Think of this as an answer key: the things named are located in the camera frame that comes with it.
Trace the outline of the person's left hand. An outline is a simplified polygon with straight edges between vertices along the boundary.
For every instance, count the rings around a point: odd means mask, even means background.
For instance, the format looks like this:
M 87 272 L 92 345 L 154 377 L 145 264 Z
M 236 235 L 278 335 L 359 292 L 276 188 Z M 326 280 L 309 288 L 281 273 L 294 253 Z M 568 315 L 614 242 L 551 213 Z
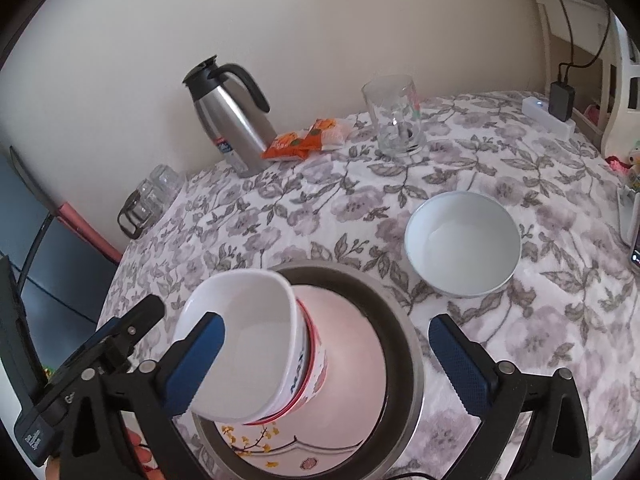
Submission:
M 141 434 L 129 428 L 126 429 L 126 433 L 127 442 L 116 442 L 111 458 L 116 458 L 117 463 L 134 468 L 135 472 L 144 472 L 148 479 L 153 479 L 155 474 L 159 474 L 163 479 L 160 471 L 152 464 L 153 454 L 149 447 L 143 443 Z M 61 460 L 58 457 L 50 456 L 47 459 L 46 468 L 44 468 L 44 478 L 47 480 L 61 478 L 60 469 Z

